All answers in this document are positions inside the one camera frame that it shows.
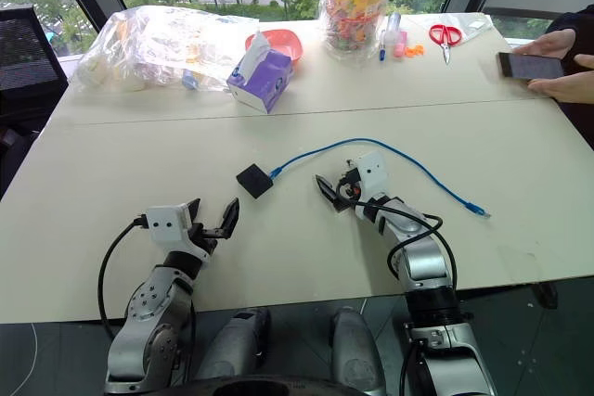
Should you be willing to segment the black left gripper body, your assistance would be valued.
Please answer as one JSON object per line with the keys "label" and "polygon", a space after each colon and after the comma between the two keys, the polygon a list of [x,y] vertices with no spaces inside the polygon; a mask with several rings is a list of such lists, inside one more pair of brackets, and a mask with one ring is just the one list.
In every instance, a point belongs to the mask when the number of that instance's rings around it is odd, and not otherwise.
{"label": "black left gripper body", "polygon": [[190,255],[212,255],[219,239],[228,239],[224,228],[205,229],[203,224],[193,224],[187,230]]}

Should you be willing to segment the person's left hand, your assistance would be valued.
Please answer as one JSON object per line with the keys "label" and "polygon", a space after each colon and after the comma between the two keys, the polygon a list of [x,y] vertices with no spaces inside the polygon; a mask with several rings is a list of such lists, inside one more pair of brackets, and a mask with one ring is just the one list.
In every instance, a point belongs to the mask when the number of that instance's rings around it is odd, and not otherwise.
{"label": "person's left hand", "polygon": [[562,103],[593,104],[593,56],[578,54],[574,61],[588,71],[557,79],[538,79],[528,83],[528,89],[550,96]]}

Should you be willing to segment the person's right hand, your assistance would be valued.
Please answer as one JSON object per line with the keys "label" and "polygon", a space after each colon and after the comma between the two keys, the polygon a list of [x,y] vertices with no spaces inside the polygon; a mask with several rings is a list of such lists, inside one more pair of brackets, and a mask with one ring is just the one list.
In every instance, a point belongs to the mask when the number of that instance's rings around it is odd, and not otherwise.
{"label": "person's right hand", "polygon": [[526,45],[513,48],[512,52],[518,55],[563,59],[572,49],[574,43],[575,31],[573,29],[563,29],[548,32]]}

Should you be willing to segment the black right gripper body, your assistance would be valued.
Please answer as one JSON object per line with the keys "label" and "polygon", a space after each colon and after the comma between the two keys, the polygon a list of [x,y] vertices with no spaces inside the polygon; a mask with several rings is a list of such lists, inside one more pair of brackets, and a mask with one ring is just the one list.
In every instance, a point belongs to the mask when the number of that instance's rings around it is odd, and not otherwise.
{"label": "black right gripper body", "polygon": [[357,168],[347,171],[335,188],[336,199],[340,204],[352,204],[361,197],[360,173]]}

